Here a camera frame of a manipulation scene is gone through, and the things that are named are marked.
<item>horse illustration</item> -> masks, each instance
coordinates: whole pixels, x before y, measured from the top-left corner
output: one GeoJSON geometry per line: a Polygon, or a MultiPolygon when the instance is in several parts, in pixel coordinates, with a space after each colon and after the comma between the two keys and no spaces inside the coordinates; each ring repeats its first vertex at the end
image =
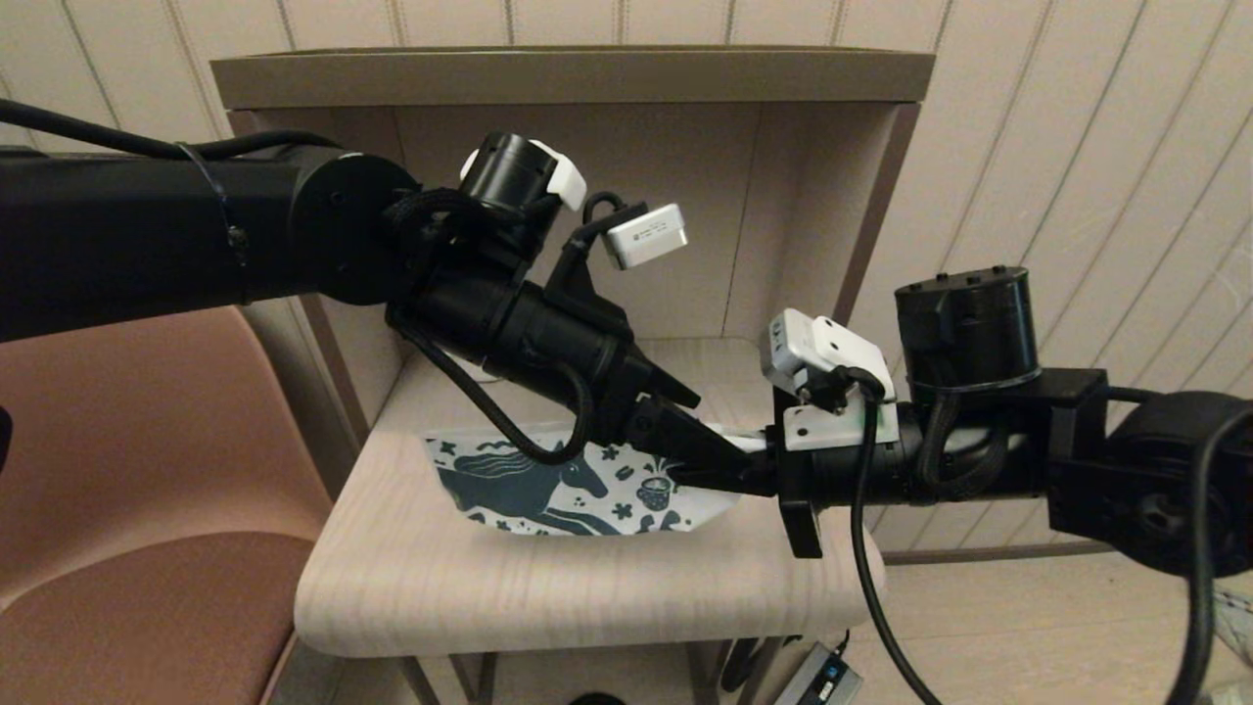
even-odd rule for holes
{"type": "Polygon", "coordinates": [[[621,533],[600,517],[549,507],[559,483],[585,490],[598,500],[609,495],[581,456],[561,466],[544,466],[521,453],[462,456],[454,462],[454,470],[437,470],[462,512],[482,507],[581,536],[621,533]]]}

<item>cushion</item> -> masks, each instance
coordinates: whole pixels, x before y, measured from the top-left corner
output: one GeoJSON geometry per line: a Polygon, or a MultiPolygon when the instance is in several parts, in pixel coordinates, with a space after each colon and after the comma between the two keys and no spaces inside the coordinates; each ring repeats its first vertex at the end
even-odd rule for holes
{"type": "Polygon", "coordinates": [[[253,705],[312,543],[238,532],[132,551],[0,614],[0,702],[253,705]]]}

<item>shelf top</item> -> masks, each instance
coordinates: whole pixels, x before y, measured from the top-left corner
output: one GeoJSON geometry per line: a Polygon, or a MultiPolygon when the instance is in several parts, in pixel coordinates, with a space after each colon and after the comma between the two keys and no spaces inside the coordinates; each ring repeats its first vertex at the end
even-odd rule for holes
{"type": "Polygon", "coordinates": [[[322,49],[212,61],[226,108],[915,103],[933,54],[828,46],[322,49]]]}

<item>black cable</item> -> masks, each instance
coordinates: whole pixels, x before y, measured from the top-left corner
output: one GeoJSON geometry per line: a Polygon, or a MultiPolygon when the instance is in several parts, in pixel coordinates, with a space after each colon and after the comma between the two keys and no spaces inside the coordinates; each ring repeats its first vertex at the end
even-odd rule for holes
{"type": "MultiPolygon", "coordinates": [[[[140,157],[153,157],[157,159],[187,159],[187,154],[177,144],[133,134],[112,126],[105,126],[25,103],[0,98],[0,121],[19,126],[58,134],[79,142],[86,142],[118,152],[139,154],[140,157]]],[[[313,134],[312,131],[297,129],[282,129],[273,131],[259,131],[244,136],[234,136],[218,142],[204,142],[193,144],[192,148],[203,158],[226,159],[238,157],[248,152],[256,152],[267,147],[279,147],[284,144],[313,144],[318,147],[338,147],[335,142],[313,134]]]]}
{"type": "Polygon", "coordinates": [[[1192,525],[1192,572],[1188,576],[1188,640],[1168,705],[1193,705],[1200,694],[1209,652],[1214,645],[1214,563],[1209,546],[1209,473],[1218,447],[1242,425],[1253,419],[1253,406],[1218,426],[1192,455],[1188,485],[1188,521],[1192,525]]]}
{"type": "Polygon", "coordinates": [[[987,490],[1001,476],[1005,460],[1010,455],[1010,423],[1001,414],[995,419],[992,433],[987,438],[987,452],[974,468],[951,478],[941,480],[935,487],[941,502],[965,502],[987,490]]]}
{"type": "Polygon", "coordinates": [[[843,656],[845,651],[848,649],[848,640],[853,637],[852,630],[845,630],[845,639],[832,649],[836,656],[843,656]]]}
{"type": "Polygon", "coordinates": [[[1144,404],[1149,399],[1159,397],[1157,392],[1135,389],[1134,387],[1111,387],[1106,391],[1106,396],[1110,402],[1130,402],[1133,404],[1144,404]]]}
{"type": "Polygon", "coordinates": [[[941,705],[940,699],[927,689],[927,684],[922,682],[922,677],[918,676],[913,666],[910,665],[908,659],[905,657],[905,652],[901,651],[901,645],[896,642],[892,627],[887,624],[887,616],[883,615],[883,606],[878,601],[875,580],[870,575],[870,561],[866,558],[866,536],[862,525],[866,515],[866,482],[870,478],[870,470],[875,460],[875,438],[878,433],[878,403],[882,398],[882,387],[880,387],[878,396],[870,394],[870,391],[865,386],[862,386],[862,392],[866,401],[866,430],[862,433],[861,450],[857,453],[857,491],[853,495],[851,525],[857,581],[861,582],[862,594],[866,596],[866,609],[870,610],[870,619],[875,622],[875,630],[883,641],[883,649],[887,650],[887,655],[896,664],[896,670],[901,672],[901,677],[905,679],[905,682],[908,684],[910,689],[913,690],[922,702],[926,705],[941,705]]]}
{"type": "Polygon", "coordinates": [[[591,217],[595,214],[596,205],[606,202],[613,203],[614,210],[621,210],[626,207],[626,202],[613,190],[598,190],[588,198],[586,203],[583,204],[583,224],[590,223],[591,217]]]}
{"type": "Polygon", "coordinates": [[[579,374],[573,367],[560,361],[549,363],[549,366],[556,372],[565,376],[570,381],[570,386],[574,388],[575,401],[578,409],[575,412],[574,431],[570,432],[570,441],[565,446],[558,448],[556,451],[549,451],[543,446],[539,446],[528,437],[523,430],[514,425],[512,419],[509,418],[505,412],[496,406],[496,402],[486,393],[479,383],[470,377],[452,358],[449,358],[447,352],[440,349],[425,332],[419,329],[416,326],[406,326],[405,336],[422,351],[422,354],[435,364],[444,374],[452,381],[454,384],[467,397],[475,407],[487,421],[491,422],[494,427],[500,430],[500,433],[505,435],[517,451],[521,452],[528,458],[544,463],[545,466],[560,466],[561,463],[569,463],[570,461],[578,458],[583,455],[584,447],[588,446],[588,437],[591,435],[591,423],[596,417],[595,401],[591,398],[591,388],[588,386],[583,376],[579,374]]]}
{"type": "Polygon", "coordinates": [[[961,413],[961,397],[951,392],[936,394],[931,407],[927,431],[922,436],[922,448],[918,451],[918,463],[915,470],[918,481],[932,492],[940,487],[940,466],[944,463],[944,445],[957,426],[961,413]]]}

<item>white wall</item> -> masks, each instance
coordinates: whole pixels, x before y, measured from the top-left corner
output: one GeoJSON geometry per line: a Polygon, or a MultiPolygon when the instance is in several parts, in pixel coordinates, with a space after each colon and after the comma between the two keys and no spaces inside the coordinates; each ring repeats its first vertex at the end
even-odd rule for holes
{"type": "MultiPolygon", "coordinates": [[[[1253,397],[1253,0],[0,0],[0,94],[229,134],[216,56],[417,44],[936,51],[853,313],[903,379],[891,292],[1031,268],[1045,364],[1253,397]]],[[[0,140],[66,140],[0,126],[0,140]]],[[[885,551],[1065,541],[1036,502],[875,513],[885,551]]]]}

